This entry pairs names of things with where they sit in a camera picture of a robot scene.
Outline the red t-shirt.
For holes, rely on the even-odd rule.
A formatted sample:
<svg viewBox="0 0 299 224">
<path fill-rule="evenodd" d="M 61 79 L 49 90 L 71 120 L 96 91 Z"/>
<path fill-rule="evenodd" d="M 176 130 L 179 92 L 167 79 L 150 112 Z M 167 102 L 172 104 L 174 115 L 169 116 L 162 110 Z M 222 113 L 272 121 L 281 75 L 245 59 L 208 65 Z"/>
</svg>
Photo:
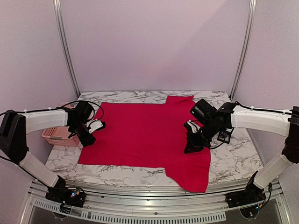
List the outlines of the red t-shirt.
<svg viewBox="0 0 299 224">
<path fill-rule="evenodd" d="M 168 96 L 163 104 L 103 102 L 106 127 L 81 151 L 79 164 L 164 168 L 181 188 L 204 193 L 209 182 L 211 154 L 185 154 L 184 123 L 192 119 L 192 96 Z"/>
</svg>

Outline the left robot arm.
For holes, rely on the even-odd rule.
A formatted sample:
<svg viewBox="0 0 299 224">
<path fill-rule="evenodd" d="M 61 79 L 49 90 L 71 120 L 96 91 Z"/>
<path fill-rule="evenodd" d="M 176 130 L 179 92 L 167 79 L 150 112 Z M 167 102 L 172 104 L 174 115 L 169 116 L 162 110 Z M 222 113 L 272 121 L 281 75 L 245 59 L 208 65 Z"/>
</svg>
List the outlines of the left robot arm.
<svg viewBox="0 0 299 224">
<path fill-rule="evenodd" d="M 46 186 L 54 198 L 60 203 L 69 199 L 69 191 L 65 189 L 65 180 L 49 170 L 43 161 L 34 155 L 37 145 L 30 149 L 28 137 L 34 135 L 41 141 L 40 131 L 53 127 L 67 127 L 70 134 L 67 138 L 77 136 L 83 146 L 92 145 L 96 139 L 91 125 L 95 109 L 93 103 L 79 100 L 76 106 L 69 108 L 63 105 L 56 108 L 32 111 L 7 110 L 1 113 L 0 149 L 7 161 L 20 167 L 33 178 Z"/>
</svg>

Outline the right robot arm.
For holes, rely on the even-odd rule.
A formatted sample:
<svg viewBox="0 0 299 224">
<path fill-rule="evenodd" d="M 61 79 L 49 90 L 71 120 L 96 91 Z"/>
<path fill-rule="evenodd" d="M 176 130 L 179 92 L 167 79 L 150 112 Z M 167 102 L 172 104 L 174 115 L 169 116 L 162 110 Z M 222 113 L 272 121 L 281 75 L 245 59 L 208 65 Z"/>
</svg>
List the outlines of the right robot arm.
<svg viewBox="0 0 299 224">
<path fill-rule="evenodd" d="M 218 141 L 228 144 L 235 129 L 248 129 L 283 137 L 282 151 L 256 171 L 244 190 L 226 195 L 228 202 L 252 203 L 264 198 L 264 189 L 290 166 L 299 162 L 299 108 L 275 110 L 245 106 L 239 102 L 227 102 L 216 109 L 201 99 L 190 110 L 197 122 L 185 122 L 187 129 L 185 154 L 196 153 L 204 148 L 212 149 L 215 135 Z"/>
</svg>

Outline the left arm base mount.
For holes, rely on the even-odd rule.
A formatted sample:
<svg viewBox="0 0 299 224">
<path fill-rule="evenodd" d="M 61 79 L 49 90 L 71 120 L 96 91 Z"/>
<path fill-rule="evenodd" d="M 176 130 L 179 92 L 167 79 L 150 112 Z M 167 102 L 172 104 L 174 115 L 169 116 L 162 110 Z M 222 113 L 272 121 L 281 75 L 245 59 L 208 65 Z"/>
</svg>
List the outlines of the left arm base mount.
<svg viewBox="0 0 299 224">
<path fill-rule="evenodd" d="M 82 208 L 85 203 L 86 194 L 79 187 L 48 188 L 45 198 L 60 203 L 59 211 L 64 214 L 70 214 L 71 208 L 66 206 Z"/>
</svg>

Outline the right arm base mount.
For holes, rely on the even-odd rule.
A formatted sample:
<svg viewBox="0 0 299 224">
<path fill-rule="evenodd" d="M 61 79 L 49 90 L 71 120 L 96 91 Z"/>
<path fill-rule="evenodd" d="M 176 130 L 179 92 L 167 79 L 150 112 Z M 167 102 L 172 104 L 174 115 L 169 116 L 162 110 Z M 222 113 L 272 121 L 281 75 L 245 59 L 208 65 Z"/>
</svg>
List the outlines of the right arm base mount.
<svg viewBox="0 0 299 224">
<path fill-rule="evenodd" d="M 227 193 L 225 202 L 229 208 L 241 207 L 240 213 L 246 219 L 254 219 L 259 211 L 269 202 L 269 197 L 263 189 L 253 186 L 247 186 L 244 190 Z"/>
</svg>

